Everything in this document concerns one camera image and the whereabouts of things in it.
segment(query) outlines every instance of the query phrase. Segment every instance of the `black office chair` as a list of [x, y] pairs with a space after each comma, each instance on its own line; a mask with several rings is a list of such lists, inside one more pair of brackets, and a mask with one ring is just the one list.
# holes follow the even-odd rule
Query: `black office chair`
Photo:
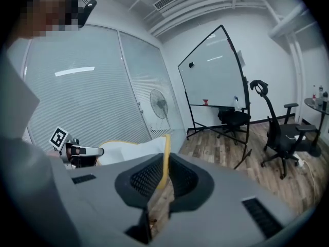
[[295, 161], [295, 166], [298, 166], [298, 158], [294, 156], [294, 152], [298, 151], [299, 146], [305, 146], [307, 140], [303, 140], [306, 132], [316, 131], [316, 127], [313, 125], [301, 126], [297, 123], [287, 124], [292, 107], [297, 107], [297, 103], [286, 104], [284, 107], [288, 108], [287, 114], [284, 120], [284, 124], [280, 125], [278, 119], [274, 113], [272, 104], [268, 97], [268, 84], [261, 80], [254, 80], [250, 84], [250, 88], [253, 90], [255, 88], [256, 92], [263, 97], [269, 110], [271, 112], [272, 118], [267, 117], [269, 121], [269, 130], [267, 132], [267, 144], [264, 147], [266, 151], [267, 147], [273, 149], [277, 154], [271, 156], [270, 158], [261, 162], [261, 166], [264, 167], [266, 162], [272, 161], [273, 159], [280, 157], [283, 165], [283, 174], [280, 176], [284, 179], [287, 176], [287, 166], [286, 160], [292, 159]]
[[240, 126], [247, 124], [250, 121], [251, 116], [247, 113], [244, 113], [244, 109], [242, 111], [235, 111], [233, 108], [219, 108], [218, 118], [221, 120], [224, 126], [224, 133], [232, 132], [234, 138], [236, 137], [236, 132], [246, 133], [247, 131], [241, 130]]

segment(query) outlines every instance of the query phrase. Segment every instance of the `window blinds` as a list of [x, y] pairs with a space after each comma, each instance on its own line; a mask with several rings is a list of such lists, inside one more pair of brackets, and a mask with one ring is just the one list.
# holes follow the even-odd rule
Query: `window blinds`
[[[160, 50], [126, 33], [121, 32], [120, 37], [131, 83], [152, 137], [170, 134], [171, 151], [178, 152], [186, 133]], [[166, 100], [168, 112], [165, 119], [156, 116], [151, 106], [152, 90], [161, 92]]]
[[118, 32], [85, 26], [64, 36], [34, 39], [25, 81], [40, 99], [28, 129], [45, 151], [57, 126], [80, 144], [151, 140], [123, 63]]

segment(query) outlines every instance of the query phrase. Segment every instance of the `black table leg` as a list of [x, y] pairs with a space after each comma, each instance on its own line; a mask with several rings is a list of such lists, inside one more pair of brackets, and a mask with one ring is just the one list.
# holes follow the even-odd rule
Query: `black table leg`
[[310, 150], [309, 150], [309, 154], [315, 157], [319, 157], [321, 155], [321, 149], [318, 146], [318, 139], [321, 133], [321, 128], [322, 128], [322, 124], [323, 124], [323, 120], [324, 120], [325, 114], [321, 113], [321, 121], [320, 121], [320, 126], [319, 129], [317, 131], [317, 135], [315, 136], [311, 146], [310, 146]]

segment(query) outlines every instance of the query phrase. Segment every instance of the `chair armrest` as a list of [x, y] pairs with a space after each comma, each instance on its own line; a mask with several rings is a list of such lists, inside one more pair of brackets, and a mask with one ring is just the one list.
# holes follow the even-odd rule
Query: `chair armrest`
[[317, 128], [314, 125], [308, 125], [308, 126], [296, 126], [297, 131], [300, 132], [300, 135], [297, 139], [297, 141], [293, 144], [291, 147], [291, 150], [289, 154], [293, 154], [297, 148], [297, 146], [302, 142], [303, 137], [306, 132], [314, 132], [317, 130]]
[[285, 108], [288, 108], [286, 118], [284, 119], [284, 124], [285, 125], [287, 124], [287, 122], [289, 120], [289, 116], [290, 116], [290, 112], [291, 112], [292, 107], [297, 107], [297, 106], [298, 106], [298, 103], [288, 103], [288, 104], [284, 105]]
[[288, 103], [288, 104], [285, 104], [283, 107], [284, 108], [292, 108], [292, 107], [297, 107], [298, 106], [298, 103]]
[[299, 132], [315, 132], [317, 128], [314, 125], [307, 125], [307, 126], [296, 126], [297, 131]]

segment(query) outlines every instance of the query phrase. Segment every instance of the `electric fan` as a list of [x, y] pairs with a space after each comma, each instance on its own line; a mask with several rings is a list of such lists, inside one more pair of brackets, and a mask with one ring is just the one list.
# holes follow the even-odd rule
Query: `electric fan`
[[168, 105], [163, 94], [158, 90], [152, 90], [150, 93], [150, 103], [155, 115], [162, 120], [166, 119], [170, 129], [170, 124], [167, 118]]

